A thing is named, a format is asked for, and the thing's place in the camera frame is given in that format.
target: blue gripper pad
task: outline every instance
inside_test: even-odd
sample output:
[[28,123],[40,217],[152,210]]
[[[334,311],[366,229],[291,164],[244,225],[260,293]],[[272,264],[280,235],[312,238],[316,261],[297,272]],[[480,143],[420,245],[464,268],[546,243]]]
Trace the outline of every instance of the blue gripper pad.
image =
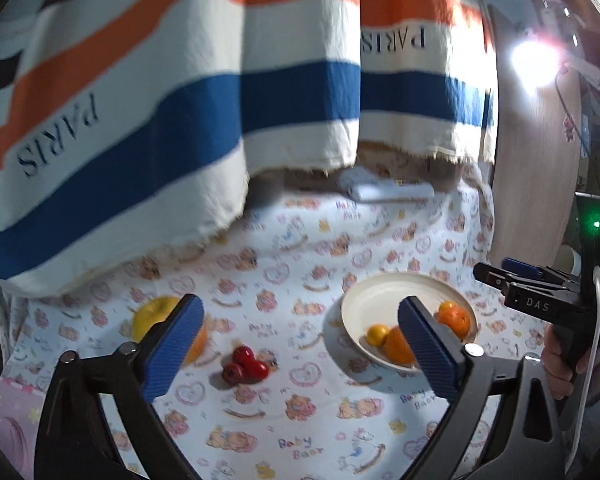
[[167,327],[142,366],[142,396],[148,403],[151,404],[156,397],[163,396],[169,390],[193,339],[202,328],[204,318],[202,300],[193,294],[187,294],[161,323]]
[[502,269],[512,274],[520,276],[520,278],[526,278],[528,280],[536,280],[537,282],[542,281],[542,272],[536,266],[526,264],[514,260],[513,258],[505,258],[502,261]]
[[398,326],[433,392],[452,402],[460,391],[465,370],[458,338],[449,327],[433,319],[416,296],[400,302]]

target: metal screw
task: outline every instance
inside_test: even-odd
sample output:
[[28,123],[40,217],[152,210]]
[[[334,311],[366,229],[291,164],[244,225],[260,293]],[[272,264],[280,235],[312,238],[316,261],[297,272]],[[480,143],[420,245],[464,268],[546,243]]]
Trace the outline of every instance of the metal screw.
[[467,343],[464,345],[464,350],[474,357],[482,357],[484,355],[484,348],[476,343]]
[[118,347],[118,352],[120,352],[122,355],[132,354],[136,350],[138,350],[138,345],[133,341],[127,341]]
[[77,358],[78,358],[78,354],[76,352],[74,352],[73,350],[67,350],[60,356],[60,362],[62,364],[67,365],[67,364],[75,361]]

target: orange stripe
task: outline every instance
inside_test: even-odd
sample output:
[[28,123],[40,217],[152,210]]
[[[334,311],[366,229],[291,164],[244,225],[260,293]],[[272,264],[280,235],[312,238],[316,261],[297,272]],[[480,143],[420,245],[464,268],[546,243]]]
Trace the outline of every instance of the orange stripe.
[[[145,40],[176,1],[139,0],[92,36],[19,79],[11,98],[9,121],[0,127],[0,169],[11,146]],[[285,0],[232,1],[263,5]]]
[[480,9],[461,0],[360,0],[363,27],[393,27],[404,20],[482,26]]

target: striped towel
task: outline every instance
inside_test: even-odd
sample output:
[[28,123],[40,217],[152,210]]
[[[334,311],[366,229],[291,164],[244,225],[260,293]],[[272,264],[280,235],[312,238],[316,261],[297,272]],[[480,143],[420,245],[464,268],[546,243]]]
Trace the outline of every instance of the striped towel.
[[360,0],[360,141],[493,162],[495,54],[480,0]]
[[355,161],[359,0],[10,0],[0,284],[60,294],[242,212],[249,175]]

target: white cable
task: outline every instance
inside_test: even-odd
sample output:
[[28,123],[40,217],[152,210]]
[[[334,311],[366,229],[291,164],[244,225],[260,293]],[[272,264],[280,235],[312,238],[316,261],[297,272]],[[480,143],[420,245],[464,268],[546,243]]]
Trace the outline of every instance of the white cable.
[[578,407],[578,418],[576,419],[576,430],[573,435],[573,445],[571,446],[571,453],[567,459],[567,463],[564,466],[564,472],[566,473],[573,460],[576,457],[578,451],[578,445],[580,444],[580,431],[582,430],[582,419],[584,418],[584,409],[587,405],[587,396],[589,395],[589,384],[591,382],[591,376],[593,375],[593,367],[596,363],[596,351],[598,350],[598,342],[600,341],[600,267],[596,266],[593,269],[593,283],[596,285],[596,305],[598,308],[598,316],[596,317],[596,331],[593,335],[593,342],[591,343],[591,356],[589,357],[589,364],[587,364],[587,374],[584,379],[584,387],[582,389],[582,398],[580,399],[580,406]]

